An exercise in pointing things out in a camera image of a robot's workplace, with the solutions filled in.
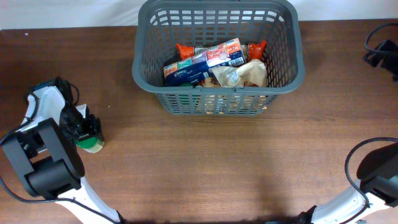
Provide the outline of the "green lid jar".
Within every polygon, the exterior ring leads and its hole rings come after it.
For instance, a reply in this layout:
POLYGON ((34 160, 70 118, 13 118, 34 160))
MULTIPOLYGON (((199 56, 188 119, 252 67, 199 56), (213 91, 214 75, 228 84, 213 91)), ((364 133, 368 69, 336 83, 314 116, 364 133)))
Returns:
MULTIPOLYGON (((194 85, 191 83, 184 83, 182 85, 180 85, 180 87, 190 87, 193 88, 194 85)), ((189 106, 190 105, 190 100, 189 100, 189 94, 188 93, 184 93, 179 95, 180 98, 180 102, 182 106, 189 106)))
POLYGON ((97 153, 104 146, 104 137, 101 133, 85 134, 74 140, 75 144, 89 153, 97 153))

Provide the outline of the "grey plastic shopping basket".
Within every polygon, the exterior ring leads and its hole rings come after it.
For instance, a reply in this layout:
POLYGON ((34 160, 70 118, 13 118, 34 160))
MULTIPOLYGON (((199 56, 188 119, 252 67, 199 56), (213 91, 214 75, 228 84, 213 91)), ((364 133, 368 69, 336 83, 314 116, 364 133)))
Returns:
POLYGON ((298 14, 285 0, 150 0, 134 81, 173 114, 255 115, 304 80, 298 14))

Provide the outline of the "orange spaghetti packet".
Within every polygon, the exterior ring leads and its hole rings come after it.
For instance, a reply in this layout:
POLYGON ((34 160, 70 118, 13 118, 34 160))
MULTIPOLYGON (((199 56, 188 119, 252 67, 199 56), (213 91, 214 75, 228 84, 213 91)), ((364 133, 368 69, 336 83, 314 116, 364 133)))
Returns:
MULTIPOLYGON (((267 45, 267 42, 265 40, 263 40, 260 44, 242 45, 241 48, 243 50, 245 59, 260 60, 266 45, 267 45)), ((192 57, 196 54, 202 53, 208 49, 208 47, 203 47, 203 46, 186 46, 186 45, 180 45, 180 44, 176 44, 175 46, 177 48, 177 52, 178 52, 181 60, 185 60, 185 59, 192 57)))

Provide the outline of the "beige paper bag packet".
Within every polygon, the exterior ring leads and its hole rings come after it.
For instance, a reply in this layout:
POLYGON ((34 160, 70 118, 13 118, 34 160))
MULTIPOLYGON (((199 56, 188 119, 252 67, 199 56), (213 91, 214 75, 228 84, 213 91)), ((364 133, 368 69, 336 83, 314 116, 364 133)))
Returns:
POLYGON ((265 64, 253 59, 240 67, 218 66, 210 69, 223 88, 244 87, 245 83, 258 87, 267 86, 267 68, 265 64))

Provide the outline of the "white tissue pack stack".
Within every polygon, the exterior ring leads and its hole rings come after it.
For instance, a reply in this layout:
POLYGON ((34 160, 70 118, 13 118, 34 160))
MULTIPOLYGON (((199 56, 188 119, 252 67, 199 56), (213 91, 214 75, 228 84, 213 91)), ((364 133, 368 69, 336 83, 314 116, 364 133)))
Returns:
POLYGON ((196 84, 214 74, 210 69, 218 66, 237 67, 246 63, 238 38, 206 51, 165 66, 165 86, 180 86, 184 83, 196 84))

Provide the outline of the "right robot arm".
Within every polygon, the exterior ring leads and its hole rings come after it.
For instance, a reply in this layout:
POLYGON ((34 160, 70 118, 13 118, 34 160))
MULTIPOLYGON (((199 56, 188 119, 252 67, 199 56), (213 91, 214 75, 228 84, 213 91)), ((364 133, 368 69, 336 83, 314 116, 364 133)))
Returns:
POLYGON ((357 223, 369 214, 396 207, 397 138, 377 137, 357 144, 345 159, 345 176, 350 187, 329 202, 301 213, 297 223, 357 223), (369 152, 358 166, 357 180, 353 180, 349 174, 353 154, 374 142, 390 145, 369 152))

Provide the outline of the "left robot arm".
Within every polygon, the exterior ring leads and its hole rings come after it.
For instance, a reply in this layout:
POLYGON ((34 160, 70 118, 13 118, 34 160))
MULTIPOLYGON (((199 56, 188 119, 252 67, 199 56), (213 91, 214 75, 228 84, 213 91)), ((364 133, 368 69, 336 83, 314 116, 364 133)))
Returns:
POLYGON ((78 88, 60 77, 26 92, 25 117, 1 139, 1 148, 31 198, 18 196, 4 182, 1 186, 23 203, 57 203, 82 223, 125 223, 85 177, 77 149, 98 152, 104 137, 100 119, 79 99, 78 88))

